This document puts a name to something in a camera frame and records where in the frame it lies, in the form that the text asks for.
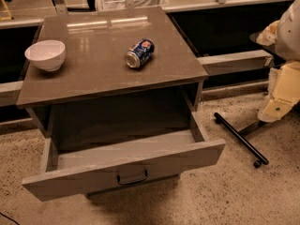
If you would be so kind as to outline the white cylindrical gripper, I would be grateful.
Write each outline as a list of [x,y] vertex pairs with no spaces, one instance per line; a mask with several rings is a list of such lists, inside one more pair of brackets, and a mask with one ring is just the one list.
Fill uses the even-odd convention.
[[[263,46],[275,43],[279,21],[271,22],[256,38]],[[267,97],[258,111],[258,119],[273,123],[285,116],[300,101],[300,63],[291,61],[281,68],[272,68],[269,73],[270,97]]]

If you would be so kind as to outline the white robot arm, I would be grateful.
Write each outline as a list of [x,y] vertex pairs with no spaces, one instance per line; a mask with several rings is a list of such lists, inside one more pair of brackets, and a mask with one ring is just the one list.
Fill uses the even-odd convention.
[[256,42],[275,45],[276,54],[286,63],[269,72],[268,94],[258,112],[266,123],[280,120],[300,101],[300,0],[294,0],[278,21],[270,23]]

